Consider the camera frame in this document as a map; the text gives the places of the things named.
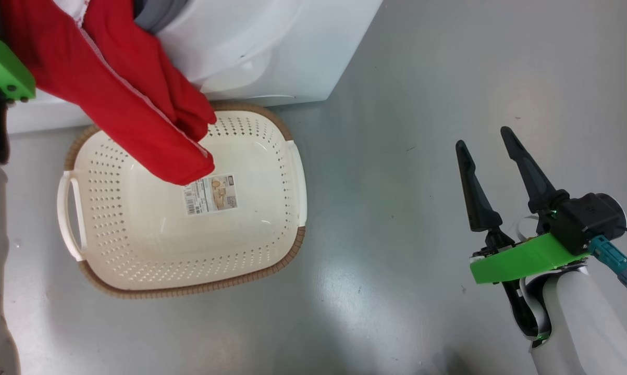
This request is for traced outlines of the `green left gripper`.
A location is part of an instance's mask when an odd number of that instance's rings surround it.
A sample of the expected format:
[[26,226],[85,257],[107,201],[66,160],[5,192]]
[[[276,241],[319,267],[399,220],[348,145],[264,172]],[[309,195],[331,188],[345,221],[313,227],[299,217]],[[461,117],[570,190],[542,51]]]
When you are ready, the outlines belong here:
[[8,100],[30,101],[36,97],[36,80],[16,54],[0,40],[0,91]]

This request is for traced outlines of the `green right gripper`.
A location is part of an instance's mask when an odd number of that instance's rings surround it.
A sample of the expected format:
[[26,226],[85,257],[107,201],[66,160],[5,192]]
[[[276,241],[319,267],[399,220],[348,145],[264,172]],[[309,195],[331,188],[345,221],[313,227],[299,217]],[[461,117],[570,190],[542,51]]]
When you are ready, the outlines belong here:
[[[555,211],[570,199],[566,190],[554,188],[510,127],[502,127],[500,133],[510,159],[515,161],[520,171],[528,194],[530,212],[541,214]],[[468,147],[463,140],[459,140],[455,148],[470,230],[499,230],[503,220],[492,209],[483,192]],[[511,282],[556,270],[587,256],[587,252],[571,254],[551,233],[545,233],[486,258],[475,257],[470,262],[470,270],[478,284]]]

